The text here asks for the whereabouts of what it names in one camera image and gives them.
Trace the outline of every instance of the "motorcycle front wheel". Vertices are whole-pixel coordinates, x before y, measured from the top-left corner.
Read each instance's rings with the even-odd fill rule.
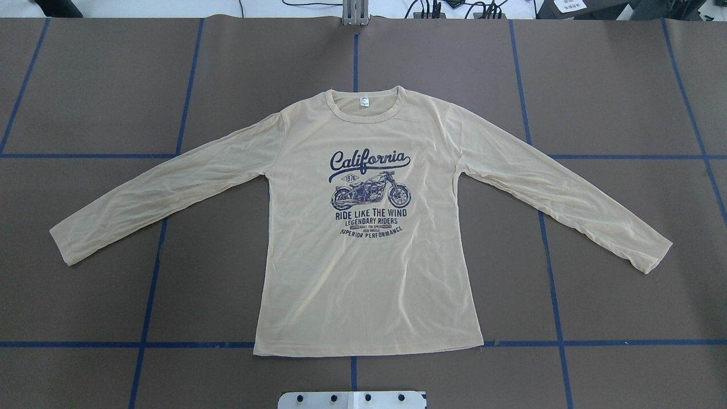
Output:
[[[349,188],[340,188],[335,193],[333,193],[333,198],[331,199],[331,205],[336,210],[348,210],[351,208],[351,204],[336,204],[339,200],[343,200],[346,198],[346,196],[351,192],[351,189]]]
[[[397,183],[396,187],[397,189],[391,188],[389,190],[389,202],[394,207],[401,209],[411,202],[411,194],[409,194],[409,189],[404,185]]]

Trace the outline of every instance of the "crew neckline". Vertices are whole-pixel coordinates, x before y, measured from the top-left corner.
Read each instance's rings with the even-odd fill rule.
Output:
[[[339,118],[343,119],[347,122],[354,122],[356,124],[375,124],[377,122],[383,122],[394,115],[396,115],[399,110],[401,110],[401,106],[404,102],[404,97],[406,90],[401,86],[397,85],[396,87],[390,89],[390,90],[384,90],[384,91],[373,91],[373,92],[343,92],[343,91],[336,91],[336,90],[328,90],[326,91],[325,97],[326,97],[326,103],[328,104],[328,107],[330,108],[331,112],[335,116],[338,116]],[[351,115],[346,114],[345,112],[341,111],[341,108],[336,105],[334,102],[334,98],[360,98],[360,97],[370,97],[370,98],[376,98],[376,97],[385,97],[388,95],[396,95],[396,102],[389,108],[388,110],[382,112],[378,115],[373,116],[361,116],[361,115]]]

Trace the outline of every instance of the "long-sleeve shirt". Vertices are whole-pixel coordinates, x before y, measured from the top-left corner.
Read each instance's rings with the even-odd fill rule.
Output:
[[[463,349],[483,338],[459,232],[462,173],[586,234],[643,273],[672,244],[527,143],[403,87],[327,90],[294,103],[144,172],[50,232],[71,265],[264,175],[270,232],[255,354]]]

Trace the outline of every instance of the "white paper label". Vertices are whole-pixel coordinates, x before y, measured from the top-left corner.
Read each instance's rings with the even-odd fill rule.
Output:
[[[586,8],[583,0],[553,0],[561,13],[570,13]]]

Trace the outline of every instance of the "white metal bracket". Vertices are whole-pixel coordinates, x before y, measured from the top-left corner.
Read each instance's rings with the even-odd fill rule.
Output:
[[[343,0],[343,25],[368,25],[369,0]]]
[[[287,392],[278,409],[427,409],[427,393],[386,392]]]

